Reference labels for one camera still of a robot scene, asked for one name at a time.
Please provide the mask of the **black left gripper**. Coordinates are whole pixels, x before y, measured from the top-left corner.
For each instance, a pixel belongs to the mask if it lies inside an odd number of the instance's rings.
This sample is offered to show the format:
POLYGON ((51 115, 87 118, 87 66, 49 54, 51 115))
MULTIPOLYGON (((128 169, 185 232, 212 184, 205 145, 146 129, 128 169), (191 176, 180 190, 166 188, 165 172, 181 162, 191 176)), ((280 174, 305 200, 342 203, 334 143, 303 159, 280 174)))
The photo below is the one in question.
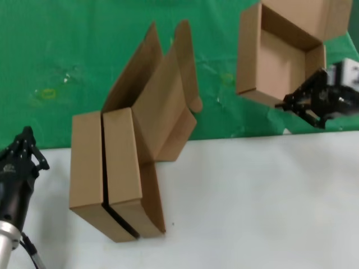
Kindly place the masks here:
POLYGON ((37 148, 33 130, 28 126, 1 150, 1 160, 1 220, 22 228, 35 180, 39 176, 38 171, 49 170, 50 166, 37 148), (4 160, 7 157, 18 157, 23 151, 26 158, 4 160), (35 166, 31 161, 32 156, 38 165, 35 166))

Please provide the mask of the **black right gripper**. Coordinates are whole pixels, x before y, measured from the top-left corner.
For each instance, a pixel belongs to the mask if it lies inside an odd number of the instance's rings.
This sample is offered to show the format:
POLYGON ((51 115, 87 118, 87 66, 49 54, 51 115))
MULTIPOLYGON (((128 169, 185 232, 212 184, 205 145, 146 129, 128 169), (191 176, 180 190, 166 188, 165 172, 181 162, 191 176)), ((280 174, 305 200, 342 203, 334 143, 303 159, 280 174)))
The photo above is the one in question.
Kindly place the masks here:
POLYGON ((328 73, 325 69, 318 69, 305 80, 293 93, 284 98, 284 103, 274 107, 285 112, 293 112, 309 125, 325 129, 326 120, 358 114, 358 90, 351 86, 329 85, 328 73), (297 104, 300 100, 311 98, 309 104, 297 104), (311 110, 320 118, 308 114, 311 110))

